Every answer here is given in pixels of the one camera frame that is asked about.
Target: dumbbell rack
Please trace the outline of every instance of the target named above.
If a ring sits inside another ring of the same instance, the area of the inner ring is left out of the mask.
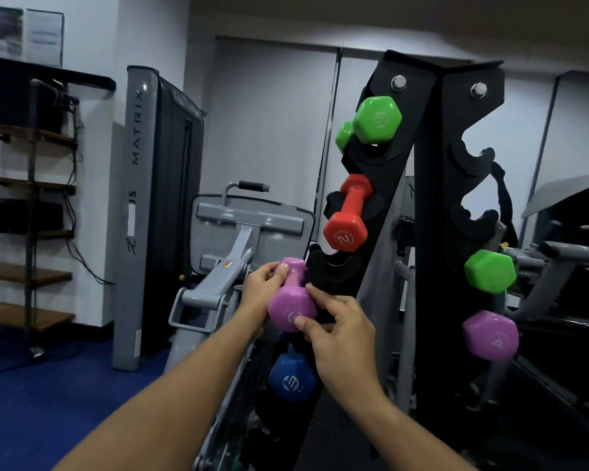
[[[352,135],[342,164],[351,173],[366,175],[374,196],[365,204],[362,220],[368,238],[355,253],[327,255],[310,247],[308,279],[331,294],[355,296],[361,286],[395,190],[415,146],[416,255],[416,384],[417,420],[457,451],[473,445],[476,412],[461,398],[471,380],[487,362],[471,356],[463,344],[462,323],[492,296],[467,284],[463,265],[494,236],[498,214],[485,212],[471,220],[461,202],[491,171],[494,151],[470,155],[462,134],[504,102],[501,62],[442,68],[395,51],[386,51],[363,89],[360,101],[391,96],[403,114],[393,139],[365,145]],[[405,86],[393,79],[404,77]],[[339,211],[344,195],[328,196],[325,216]],[[321,322],[331,317],[322,314]],[[309,343],[300,335],[288,337],[299,353],[313,362]],[[241,462],[258,471],[375,469],[383,465],[366,438],[348,419],[329,393],[322,390],[306,402],[288,404],[260,394],[258,416],[272,436],[251,430]],[[272,429],[279,417],[288,422]]]

